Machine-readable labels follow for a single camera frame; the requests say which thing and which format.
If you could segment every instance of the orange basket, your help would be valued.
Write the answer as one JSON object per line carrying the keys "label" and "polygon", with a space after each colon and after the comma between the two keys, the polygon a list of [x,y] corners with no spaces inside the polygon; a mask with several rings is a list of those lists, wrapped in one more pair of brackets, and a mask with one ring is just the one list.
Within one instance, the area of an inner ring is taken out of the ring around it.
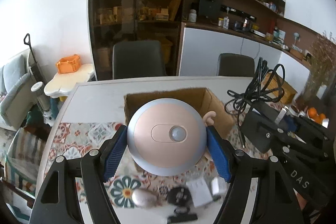
{"label": "orange basket", "polygon": [[56,63],[58,73],[69,73],[77,71],[81,66],[81,60],[78,54],[64,57]]}

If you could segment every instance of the gray pillow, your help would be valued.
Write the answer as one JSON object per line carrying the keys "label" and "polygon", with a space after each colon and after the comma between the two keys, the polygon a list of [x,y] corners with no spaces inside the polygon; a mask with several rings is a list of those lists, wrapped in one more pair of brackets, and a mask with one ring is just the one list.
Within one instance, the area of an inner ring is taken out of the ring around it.
{"label": "gray pillow", "polygon": [[25,58],[23,55],[14,58],[3,67],[3,80],[7,93],[25,73]]}
{"label": "gray pillow", "polygon": [[6,94],[5,82],[3,80],[3,67],[0,68],[0,96]]}

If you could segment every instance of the sofa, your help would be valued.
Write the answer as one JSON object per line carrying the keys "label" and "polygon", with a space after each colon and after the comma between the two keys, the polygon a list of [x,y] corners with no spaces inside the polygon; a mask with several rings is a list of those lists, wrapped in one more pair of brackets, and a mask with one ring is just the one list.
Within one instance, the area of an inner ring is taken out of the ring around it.
{"label": "sofa", "polygon": [[28,111],[37,103],[31,92],[35,78],[29,72],[34,63],[30,50],[13,56],[0,66],[0,127],[17,131]]}

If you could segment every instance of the green flower motif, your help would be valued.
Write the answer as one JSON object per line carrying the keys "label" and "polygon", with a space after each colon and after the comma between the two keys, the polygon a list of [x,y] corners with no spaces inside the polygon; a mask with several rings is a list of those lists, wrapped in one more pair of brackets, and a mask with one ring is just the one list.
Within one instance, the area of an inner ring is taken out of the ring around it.
{"label": "green flower motif", "polygon": [[111,196],[114,197],[114,203],[118,207],[134,208],[134,203],[131,199],[135,189],[141,186],[141,182],[132,179],[129,176],[124,176],[122,179],[116,179],[113,182]]}

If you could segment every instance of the round pink device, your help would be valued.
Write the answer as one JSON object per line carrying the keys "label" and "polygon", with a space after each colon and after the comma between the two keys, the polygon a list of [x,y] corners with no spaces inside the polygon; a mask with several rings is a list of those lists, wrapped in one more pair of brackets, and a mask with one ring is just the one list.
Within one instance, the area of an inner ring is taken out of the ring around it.
{"label": "round pink device", "polygon": [[159,176],[189,170],[202,157],[206,143],[201,116],[176,99],[157,99],[143,105],[127,129],[127,145],[135,162]]}

